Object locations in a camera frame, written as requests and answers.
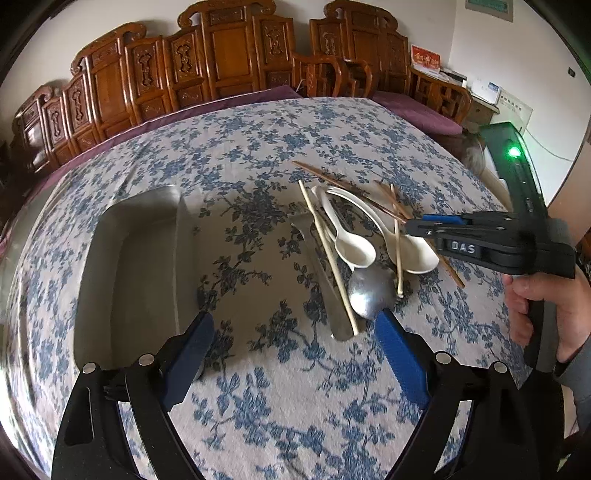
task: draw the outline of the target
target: wooden chopstick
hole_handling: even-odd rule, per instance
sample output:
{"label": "wooden chopstick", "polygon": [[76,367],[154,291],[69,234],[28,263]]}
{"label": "wooden chopstick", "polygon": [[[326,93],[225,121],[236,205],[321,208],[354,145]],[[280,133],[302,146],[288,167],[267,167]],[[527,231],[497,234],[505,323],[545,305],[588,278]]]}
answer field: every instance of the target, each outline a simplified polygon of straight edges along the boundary
{"label": "wooden chopstick", "polygon": [[[392,197],[396,198],[396,189],[394,188],[394,184],[390,184],[390,192],[392,193]],[[400,212],[400,209],[396,207],[394,203],[394,208]],[[402,298],[404,293],[402,291],[402,255],[400,254],[400,227],[398,226],[398,220],[394,219],[394,234],[396,235],[396,268],[398,270],[398,297]]]}
{"label": "wooden chopstick", "polygon": [[[392,193],[390,192],[389,188],[386,185],[384,185],[383,183],[381,183],[377,180],[374,180],[374,182],[378,185],[380,190],[382,190],[384,195],[386,195],[388,200],[390,202],[392,202],[392,204],[396,207],[396,209],[400,212],[400,214],[406,218],[406,220],[410,220],[413,218],[412,214],[406,209],[406,207],[402,203],[400,203],[398,201],[398,199],[395,196],[392,195]],[[435,246],[433,245],[431,240],[429,240],[429,239],[425,239],[425,240],[427,240],[427,244],[431,247],[431,249],[439,257],[439,260],[443,264],[443,267],[447,270],[447,273],[449,273],[451,278],[456,282],[457,286],[460,288],[465,288],[466,286],[464,285],[464,282],[462,281],[460,276],[457,274],[456,270],[450,265],[449,260],[437,252],[437,249],[435,248]]]}
{"label": "wooden chopstick", "polygon": [[357,325],[357,318],[355,317],[355,312],[351,307],[351,303],[349,302],[349,296],[347,294],[347,289],[345,288],[345,282],[343,282],[343,277],[340,274],[339,267],[336,263],[335,255],[333,254],[330,244],[326,239],[326,234],[324,232],[324,228],[320,223],[320,219],[318,217],[318,213],[312,205],[310,201],[310,197],[308,196],[308,192],[304,185],[304,182],[298,180],[298,184],[300,185],[301,194],[304,196],[304,200],[306,201],[306,205],[308,206],[308,210],[314,216],[314,224],[316,225],[316,230],[318,231],[318,237],[320,238],[320,243],[322,243],[322,247],[326,253],[326,257],[329,260],[330,268],[333,271],[333,276],[336,280],[336,286],[339,289],[340,297],[343,300],[343,304],[345,305],[345,311],[347,312],[347,316],[349,317],[349,321],[351,323],[351,327],[353,328],[353,335],[359,334],[359,325]]}
{"label": "wooden chopstick", "polygon": [[339,187],[343,190],[346,190],[349,193],[352,193],[357,198],[360,198],[363,201],[368,202],[373,207],[376,207],[380,212],[384,212],[386,215],[390,215],[390,217],[395,218],[400,223],[402,223],[402,224],[406,223],[406,220],[404,218],[402,218],[400,215],[396,215],[396,213],[394,213],[392,210],[387,209],[386,207],[380,205],[378,202],[374,202],[367,195],[364,195],[360,191],[354,190],[346,183],[343,183],[342,181],[335,180],[334,178],[330,177],[329,175],[327,175],[323,171],[319,170],[318,168],[315,168],[315,167],[308,165],[306,163],[302,163],[301,161],[292,160],[291,162],[294,163],[295,165],[297,165],[298,167],[303,168],[305,171],[309,171],[310,173],[316,175],[318,178],[327,181],[328,183],[334,185],[335,187]]}

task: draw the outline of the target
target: stainless steel tray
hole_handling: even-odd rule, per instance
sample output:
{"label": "stainless steel tray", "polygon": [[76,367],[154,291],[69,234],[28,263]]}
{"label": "stainless steel tray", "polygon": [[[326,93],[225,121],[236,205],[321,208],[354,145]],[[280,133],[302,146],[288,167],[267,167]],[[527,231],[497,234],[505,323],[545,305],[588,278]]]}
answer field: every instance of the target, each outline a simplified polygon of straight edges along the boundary
{"label": "stainless steel tray", "polygon": [[197,314],[193,220],[176,186],[109,207],[80,283],[74,324],[78,368],[130,365],[156,353]]}

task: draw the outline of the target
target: picture frame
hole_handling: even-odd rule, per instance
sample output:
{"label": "picture frame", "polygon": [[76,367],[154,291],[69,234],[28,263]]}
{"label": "picture frame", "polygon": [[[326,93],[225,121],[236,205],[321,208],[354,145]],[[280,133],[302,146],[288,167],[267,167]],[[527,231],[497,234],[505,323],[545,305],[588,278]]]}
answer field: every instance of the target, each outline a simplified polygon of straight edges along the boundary
{"label": "picture frame", "polygon": [[466,9],[513,23],[513,0],[466,0]]}

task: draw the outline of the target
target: silver screw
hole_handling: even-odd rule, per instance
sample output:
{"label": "silver screw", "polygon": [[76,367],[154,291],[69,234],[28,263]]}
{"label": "silver screw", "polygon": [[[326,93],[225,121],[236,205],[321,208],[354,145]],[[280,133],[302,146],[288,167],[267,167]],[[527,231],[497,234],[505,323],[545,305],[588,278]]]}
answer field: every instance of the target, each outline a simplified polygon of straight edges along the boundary
{"label": "silver screw", "polygon": [[494,365],[493,365],[493,367],[500,374],[506,374],[507,373],[507,366],[503,362],[495,362]]}
{"label": "silver screw", "polygon": [[435,360],[437,360],[442,365],[452,363],[452,357],[446,352],[439,352],[437,355],[435,355]]}
{"label": "silver screw", "polygon": [[85,366],[82,367],[82,373],[91,374],[95,371],[96,365],[92,362],[87,363]]}
{"label": "silver screw", "polygon": [[142,367],[147,367],[148,365],[152,365],[154,363],[154,356],[151,353],[145,353],[141,357],[139,357],[138,363]]}

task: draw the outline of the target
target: tablecloth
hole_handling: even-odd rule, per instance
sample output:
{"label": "tablecloth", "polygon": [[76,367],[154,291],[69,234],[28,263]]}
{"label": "tablecloth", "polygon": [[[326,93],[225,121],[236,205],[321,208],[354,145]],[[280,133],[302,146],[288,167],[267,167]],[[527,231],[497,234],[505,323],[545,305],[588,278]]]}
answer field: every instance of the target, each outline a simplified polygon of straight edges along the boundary
{"label": "tablecloth", "polygon": [[[93,230],[110,205],[148,189],[180,186],[194,215],[200,307],[216,321],[203,376],[171,418],[206,478],[384,478],[420,411],[401,394],[368,331],[335,342],[299,234],[288,220],[297,185],[317,179],[301,160],[379,199],[393,182],[416,215],[500,209],[444,149],[367,99],[296,99],[183,120],[133,138],[67,174],[42,211],[12,285],[4,356],[8,433],[41,469],[78,375],[73,360],[77,295]],[[355,232],[387,260],[368,221],[343,208]],[[401,323],[460,362],[496,359],[526,374],[508,339],[501,279],[453,261],[460,289],[439,267],[407,275]],[[129,444],[153,478],[129,406]],[[457,450],[465,408],[444,457]]]}

